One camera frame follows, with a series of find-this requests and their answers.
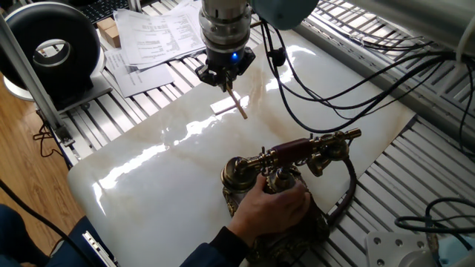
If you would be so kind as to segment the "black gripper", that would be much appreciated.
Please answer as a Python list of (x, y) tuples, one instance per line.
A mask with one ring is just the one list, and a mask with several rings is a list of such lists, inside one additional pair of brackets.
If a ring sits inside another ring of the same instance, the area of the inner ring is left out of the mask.
[(208, 47), (206, 55), (206, 64), (197, 67), (195, 73), (201, 82), (219, 87), (222, 91), (232, 90), (233, 81), (242, 76), (255, 60), (254, 52), (248, 47), (228, 53), (217, 52)]

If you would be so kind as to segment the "person's bare hand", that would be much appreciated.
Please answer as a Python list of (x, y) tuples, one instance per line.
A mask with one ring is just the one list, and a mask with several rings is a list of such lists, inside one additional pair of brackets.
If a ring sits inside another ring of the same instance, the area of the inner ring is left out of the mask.
[(281, 233), (299, 223), (309, 209), (310, 194), (301, 182), (276, 194), (264, 191), (266, 178), (257, 176), (227, 228), (251, 246), (257, 237)]

